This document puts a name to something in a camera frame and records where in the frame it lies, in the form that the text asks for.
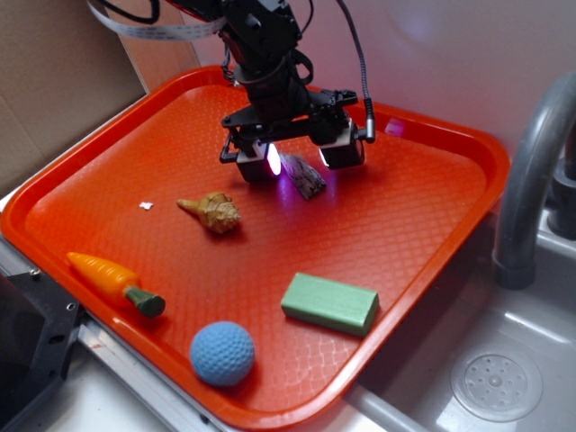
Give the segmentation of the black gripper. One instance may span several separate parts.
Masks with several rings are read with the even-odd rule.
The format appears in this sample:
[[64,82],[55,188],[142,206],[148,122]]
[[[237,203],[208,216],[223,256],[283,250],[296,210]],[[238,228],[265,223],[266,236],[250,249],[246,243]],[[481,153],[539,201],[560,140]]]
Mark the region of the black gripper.
[[242,178],[257,183],[282,172],[273,142],[307,137],[319,148],[330,170],[358,167],[365,162],[365,130],[346,108],[358,102],[351,90],[313,91],[289,77],[284,83],[246,83],[249,105],[225,116],[229,134],[220,153],[223,164],[236,162]]

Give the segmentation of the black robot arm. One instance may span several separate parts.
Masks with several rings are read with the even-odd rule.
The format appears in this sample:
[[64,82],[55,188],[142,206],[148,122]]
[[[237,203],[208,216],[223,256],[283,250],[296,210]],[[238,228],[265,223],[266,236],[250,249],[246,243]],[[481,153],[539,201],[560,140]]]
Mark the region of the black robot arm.
[[220,153],[247,182],[279,175],[279,141],[306,137],[330,169],[361,166],[366,142],[375,139],[374,109],[364,101],[359,128],[346,108],[349,90],[312,91],[313,65],[297,46],[302,30],[285,1],[176,1],[175,7],[206,23],[222,20],[218,35],[236,62],[233,76],[246,90],[247,107],[225,116],[228,132]]

